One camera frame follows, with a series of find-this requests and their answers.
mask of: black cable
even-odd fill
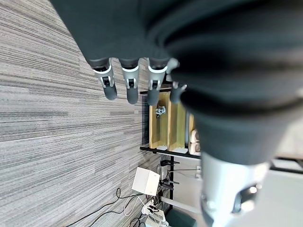
[[[133,198],[135,198],[135,197],[137,197],[137,196],[140,196],[140,195],[143,195],[143,194],[136,194],[136,195],[131,195],[131,196],[120,197],[120,195],[118,195],[117,192],[116,192],[116,196],[118,197],[118,199],[126,199],[126,198],[131,198],[131,197],[132,197],[132,198],[130,199],[130,201],[127,203],[127,205],[125,206],[125,208],[129,205],[129,203],[131,202],[131,200],[132,200]],[[123,209],[121,212],[116,212],[116,211],[108,211],[108,212],[105,212],[105,213],[99,215],[89,227],[91,227],[93,224],[95,224],[96,221],[98,221],[99,218],[101,218],[101,217],[102,217],[103,215],[105,215],[105,214],[108,214],[108,213],[122,214],[122,213],[124,212],[124,210],[125,210],[125,209]]]
[[[134,197],[139,196],[139,195],[143,195],[143,194],[136,194],[136,195],[126,196],[126,197],[120,197],[120,195],[121,195],[121,189],[120,189],[120,188],[117,188],[116,196],[117,196],[118,198],[116,199],[116,201],[111,202],[111,203],[108,203],[108,204],[105,204],[104,206],[102,206],[102,207],[99,208],[98,210],[96,210],[96,211],[94,211],[94,212],[91,212],[90,214],[88,214],[88,215],[86,215],[86,216],[80,218],[79,220],[77,220],[77,221],[75,221],[75,222],[69,224],[69,225],[66,226],[66,227],[72,226],[72,225],[76,224],[77,222],[83,220],[84,218],[87,218],[88,216],[90,216],[90,215],[92,215],[92,214],[98,212],[98,211],[101,210],[102,208],[104,208],[104,207],[106,207],[106,206],[108,206],[108,205],[112,205],[112,204],[116,203],[119,199],[126,199],[126,198],[131,198],[131,197],[132,197],[132,199],[133,199]]]
[[[140,217],[139,217],[139,224],[138,224],[138,227],[141,227],[141,224],[144,224],[144,226],[146,227],[146,224],[144,223],[144,222],[142,222],[141,221],[141,216],[142,216],[143,214],[141,214],[140,215]]]
[[[158,194],[159,194],[159,193],[157,193],[156,196],[154,197],[154,204],[155,204],[155,205],[158,205],[158,204],[159,204],[159,197],[158,197]]]
[[[145,195],[145,198],[147,201],[151,200],[151,196],[150,195]]]
[[[166,174],[166,181],[169,181],[169,180],[170,180],[169,171],[167,171],[167,174]]]
[[[135,227],[137,223],[139,223],[139,224],[138,224],[138,227],[140,227],[140,224],[141,224],[140,218],[142,217],[142,215],[143,215],[143,214],[141,214],[138,218],[134,218],[133,220],[131,220],[129,226],[131,227],[132,223],[137,219],[137,221],[134,223],[133,227]]]

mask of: white device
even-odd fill
[[[165,219],[164,212],[159,210],[146,219],[145,225],[146,227],[168,227],[169,223]]]
[[[159,179],[159,174],[151,170],[138,167],[132,189],[146,195],[156,196]]]

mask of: white cable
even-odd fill
[[[126,211],[125,211],[125,209],[126,209],[126,204],[128,203],[128,200],[129,200],[130,198],[131,198],[131,197],[127,198],[127,200],[126,200],[125,203],[124,203],[124,215],[125,215],[126,217],[128,217],[128,216],[130,216],[130,215],[132,214],[132,212],[133,212],[133,210],[134,210],[134,208],[135,208],[135,206],[136,206],[138,200],[140,200],[141,203],[143,204],[143,206],[145,206],[144,202],[140,199],[140,197],[139,197],[139,195],[138,195],[138,196],[137,196],[137,199],[136,199],[136,202],[134,203],[134,207],[132,208],[131,212],[130,212],[129,214],[126,214]]]

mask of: robotic hand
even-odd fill
[[[139,58],[119,59],[119,61],[126,85],[127,100],[130,104],[136,104],[138,101]]]
[[[201,207],[209,226],[253,209],[287,125],[302,116],[303,2],[297,0],[51,0],[108,99],[109,57],[137,100],[137,59],[148,60],[148,103],[165,71],[194,115],[203,145]],[[169,69],[169,59],[179,67]]]
[[[166,80],[172,81],[171,72],[179,66],[179,62],[175,58],[171,58],[167,63],[167,70],[166,70]],[[185,91],[187,85],[186,84],[179,84],[178,82],[172,81],[172,89],[170,92],[169,99],[172,103],[178,103],[180,101],[181,94]]]
[[[147,103],[156,105],[159,100],[159,90],[167,70],[168,59],[148,59],[148,92]]]
[[[93,67],[93,70],[102,84],[106,98],[109,100],[117,98],[117,89],[111,59],[102,59],[99,62],[99,65]]]

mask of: floor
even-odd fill
[[[160,156],[139,150],[148,109],[142,97],[128,104],[117,60],[118,98],[108,101],[48,1],[0,1],[0,31],[0,227],[63,227],[114,201],[118,187],[129,195],[136,168],[155,170]],[[143,90],[144,60],[140,76]],[[127,227],[139,208],[94,226]]]

